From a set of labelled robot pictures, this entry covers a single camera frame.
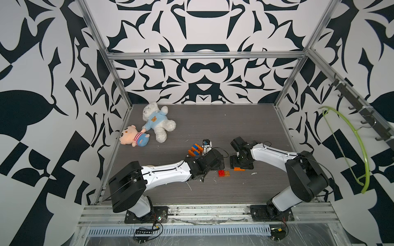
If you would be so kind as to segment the red square lego brick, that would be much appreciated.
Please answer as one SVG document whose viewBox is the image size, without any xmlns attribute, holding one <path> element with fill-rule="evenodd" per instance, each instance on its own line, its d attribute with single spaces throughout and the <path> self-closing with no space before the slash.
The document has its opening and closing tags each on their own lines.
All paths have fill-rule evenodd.
<svg viewBox="0 0 394 246">
<path fill-rule="evenodd" d="M 219 171 L 218 171 L 218 175 L 219 175 L 219 177 L 225 177 L 225 176 L 226 176 L 224 170 L 219 170 Z"/>
</svg>

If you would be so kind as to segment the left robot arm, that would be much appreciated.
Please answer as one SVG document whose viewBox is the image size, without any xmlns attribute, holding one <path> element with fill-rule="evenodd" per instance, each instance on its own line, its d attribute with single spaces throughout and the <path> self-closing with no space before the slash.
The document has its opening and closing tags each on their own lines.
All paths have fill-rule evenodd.
<svg viewBox="0 0 394 246">
<path fill-rule="evenodd" d="M 200 157 L 188 156 L 174 164 L 141 166 L 138 161 L 127 164 L 108 181 L 112 211 L 130 211 L 137 218 L 152 213 L 152 203 L 146 191 L 174 182 L 203 181 L 210 171 L 224 167 L 224 156 L 216 149 Z"/>
</svg>

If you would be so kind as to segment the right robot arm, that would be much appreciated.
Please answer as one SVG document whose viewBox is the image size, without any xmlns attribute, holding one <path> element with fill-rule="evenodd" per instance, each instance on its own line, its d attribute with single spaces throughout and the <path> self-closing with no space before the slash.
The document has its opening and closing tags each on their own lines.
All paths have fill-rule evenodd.
<svg viewBox="0 0 394 246">
<path fill-rule="evenodd" d="M 230 157 L 232 169 L 252 170 L 253 163 L 260 161 L 287 173 L 289 187 L 267 202 L 266 211 L 271 218 L 302 202 L 312 201 L 329 186 L 322 166 L 308 151 L 286 152 L 256 141 L 248 143 L 241 137 L 235 138 L 231 146 L 236 151 Z"/>
</svg>

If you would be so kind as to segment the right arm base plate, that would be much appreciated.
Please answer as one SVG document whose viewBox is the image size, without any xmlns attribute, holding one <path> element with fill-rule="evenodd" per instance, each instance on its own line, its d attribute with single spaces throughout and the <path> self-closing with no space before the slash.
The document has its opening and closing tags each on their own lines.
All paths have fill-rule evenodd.
<svg viewBox="0 0 394 246">
<path fill-rule="evenodd" d="M 294 221 L 294 216 L 291 209 L 281 212 L 277 210 L 272 204 L 251 205 L 250 215 L 253 221 Z"/>
</svg>

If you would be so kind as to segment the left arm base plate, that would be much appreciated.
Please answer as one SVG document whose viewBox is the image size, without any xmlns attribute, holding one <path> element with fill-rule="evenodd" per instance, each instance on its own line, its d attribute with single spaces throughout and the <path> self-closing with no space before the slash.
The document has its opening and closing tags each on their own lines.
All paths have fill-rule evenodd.
<svg viewBox="0 0 394 246">
<path fill-rule="evenodd" d="M 124 223 L 137 224 L 137 223 L 154 223 L 166 222 L 168 219 L 168 206 L 154 206 L 150 204 L 150 212 L 142 217 L 137 217 L 134 213 L 127 210 Z"/>
</svg>

